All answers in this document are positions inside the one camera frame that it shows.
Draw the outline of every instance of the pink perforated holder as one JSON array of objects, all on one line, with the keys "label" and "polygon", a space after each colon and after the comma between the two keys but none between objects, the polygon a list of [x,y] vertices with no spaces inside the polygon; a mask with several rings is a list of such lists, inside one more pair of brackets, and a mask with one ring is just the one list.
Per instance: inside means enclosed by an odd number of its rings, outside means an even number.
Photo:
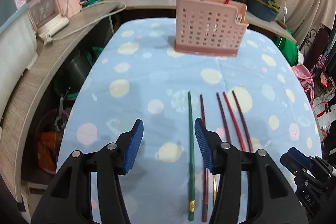
[{"label": "pink perforated holder", "polygon": [[231,0],[176,0],[177,52],[237,56],[248,27],[246,5]]}]

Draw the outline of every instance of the pink dot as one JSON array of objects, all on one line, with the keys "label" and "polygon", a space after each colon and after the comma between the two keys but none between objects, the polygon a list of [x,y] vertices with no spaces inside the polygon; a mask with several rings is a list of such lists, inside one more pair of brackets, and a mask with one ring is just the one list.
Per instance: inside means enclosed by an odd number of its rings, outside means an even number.
[{"label": "pink dot", "polygon": [[95,201],[95,200],[91,200],[91,207],[92,207],[92,210],[95,210],[95,209],[97,209],[97,201]]},{"label": "pink dot", "polygon": [[221,139],[224,138],[224,128],[217,128],[216,133]]},{"label": "pink dot", "polygon": [[293,141],[297,141],[300,137],[300,129],[296,123],[291,123],[289,127],[289,136]]}]

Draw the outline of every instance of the blue gripper pad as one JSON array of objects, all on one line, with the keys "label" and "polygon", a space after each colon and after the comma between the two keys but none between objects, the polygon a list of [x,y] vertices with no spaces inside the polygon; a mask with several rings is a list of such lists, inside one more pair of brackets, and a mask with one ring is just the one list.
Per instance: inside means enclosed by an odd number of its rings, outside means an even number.
[{"label": "blue gripper pad", "polygon": [[287,154],[289,154],[292,158],[294,158],[298,163],[300,163],[307,170],[312,169],[312,163],[310,159],[308,159],[303,153],[297,150],[295,147],[291,147],[288,149]]},{"label": "blue gripper pad", "polygon": [[139,150],[139,146],[142,140],[143,136],[143,122],[140,119],[137,119],[131,133],[133,134],[129,145],[125,151],[125,161],[124,161],[124,166],[123,170],[125,174],[127,174],[134,165],[135,158],[137,157],[137,153]]},{"label": "blue gripper pad", "polygon": [[212,172],[214,169],[213,152],[206,137],[206,134],[208,134],[207,129],[205,128],[201,118],[196,119],[194,127],[195,135],[197,138],[199,149],[201,150],[204,164],[206,168],[208,168],[209,171]]}]

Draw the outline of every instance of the polka dot tablecloth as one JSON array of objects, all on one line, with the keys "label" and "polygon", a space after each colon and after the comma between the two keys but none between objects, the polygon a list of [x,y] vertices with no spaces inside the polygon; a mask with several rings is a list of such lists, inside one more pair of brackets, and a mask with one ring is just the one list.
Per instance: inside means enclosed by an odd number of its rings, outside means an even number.
[{"label": "polka dot tablecloth", "polygon": [[[308,99],[281,52],[267,37],[247,30],[238,57],[220,58],[175,52],[175,19],[134,20],[112,37],[88,75],[65,129],[58,168],[74,150],[89,153],[117,140],[135,120],[144,123],[134,168],[120,177],[132,224],[188,221],[188,91],[194,120],[201,116],[203,94],[206,125],[224,140],[216,92],[235,91],[249,128],[253,149],[264,148],[294,187],[280,156],[295,146],[305,155],[321,156],[320,139]],[[238,138],[222,98],[231,141]],[[195,143],[196,208],[201,223],[202,156]],[[96,174],[91,176],[94,220],[100,222]],[[243,177],[241,213],[247,206]],[[209,214],[212,211],[209,180]]]}]

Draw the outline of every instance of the silver bolt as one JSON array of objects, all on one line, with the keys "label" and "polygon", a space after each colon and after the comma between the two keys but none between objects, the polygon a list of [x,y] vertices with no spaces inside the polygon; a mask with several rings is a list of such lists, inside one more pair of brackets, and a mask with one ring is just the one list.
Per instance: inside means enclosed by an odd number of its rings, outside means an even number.
[{"label": "silver bolt", "polygon": [[72,155],[74,158],[78,158],[78,157],[80,156],[80,154],[81,154],[81,152],[78,151],[78,150],[73,151],[73,152],[71,153],[71,155]]},{"label": "silver bolt", "polygon": [[229,148],[231,147],[231,145],[230,145],[229,143],[227,143],[227,142],[222,142],[222,143],[220,144],[220,146],[221,146],[221,148],[223,148],[223,149],[229,149]]},{"label": "silver bolt", "polygon": [[263,150],[263,149],[259,149],[259,150],[258,150],[258,154],[259,154],[260,156],[262,156],[262,157],[265,157],[265,156],[267,155],[267,152],[266,152],[265,150]]},{"label": "silver bolt", "polygon": [[117,148],[117,144],[116,143],[109,143],[108,146],[107,146],[107,148],[109,150],[114,150],[114,149]]}]

